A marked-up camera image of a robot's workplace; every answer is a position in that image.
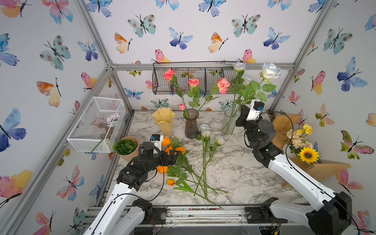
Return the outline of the pink tulip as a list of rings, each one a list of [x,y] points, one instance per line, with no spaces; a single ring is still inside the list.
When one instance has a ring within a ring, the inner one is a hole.
[[[179,104],[179,110],[183,112],[184,118],[190,119],[190,115],[184,103]]]

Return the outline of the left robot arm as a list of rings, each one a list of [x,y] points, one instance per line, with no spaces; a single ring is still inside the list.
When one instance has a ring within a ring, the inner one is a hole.
[[[138,225],[149,222],[151,199],[136,193],[149,172],[177,163],[180,151],[161,151],[153,142],[144,142],[139,154],[118,175],[117,183],[101,211],[84,232],[85,235],[129,235]]]

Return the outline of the pink rose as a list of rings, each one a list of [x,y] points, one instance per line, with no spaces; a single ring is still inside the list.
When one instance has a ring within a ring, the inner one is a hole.
[[[210,93],[205,96],[204,103],[199,107],[199,111],[202,109],[202,107],[206,104],[209,104],[212,100],[216,99],[217,97],[214,97],[215,94],[227,94],[227,91],[230,87],[230,83],[227,81],[226,78],[221,78],[217,81],[217,83],[213,86]]]

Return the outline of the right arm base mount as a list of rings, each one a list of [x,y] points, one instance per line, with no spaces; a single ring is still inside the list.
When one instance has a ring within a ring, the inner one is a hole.
[[[245,207],[245,217],[248,224],[262,224],[262,223],[288,223],[288,220],[286,219],[279,219],[276,218],[270,209],[270,206],[273,202],[277,201],[277,197],[270,197],[263,203],[251,206],[251,207]]]

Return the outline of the pink rose pair stem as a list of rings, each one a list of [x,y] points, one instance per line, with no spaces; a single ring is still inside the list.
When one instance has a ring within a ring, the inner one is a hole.
[[[175,89],[175,93],[182,99],[182,103],[184,103],[186,106],[184,94],[178,84],[178,79],[175,74],[176,74],[176,71],[173,69],[170,69],[164,73],[163,77],[165,80],[170,82],[170,84]],[[189,98],[192,98],[192,101],[189,102],[189,106],[193,109],[198,108],[200,107],[200,88],[199,88],[200,81],[198,79],[190,79],[188,84],[189,84],[189,88],[186,91],[186,93]]]

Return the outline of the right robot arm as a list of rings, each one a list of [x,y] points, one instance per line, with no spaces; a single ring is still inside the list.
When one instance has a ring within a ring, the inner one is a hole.
[[[257,101],[252,108],[242,105],[237,127],[244,128],[244,142],[253,156],[272,170],[308,202],[300,205],[271,197],[261,204],[256,220],[275,222],[287,220],[310,228],[316,235],[340,235],[355,225],[352,218],[352,200],[344,192],[336,193],[324,186],[293,163],[282,150],[273,144],[277,135],[272,122],[261,117],[264,103]]]

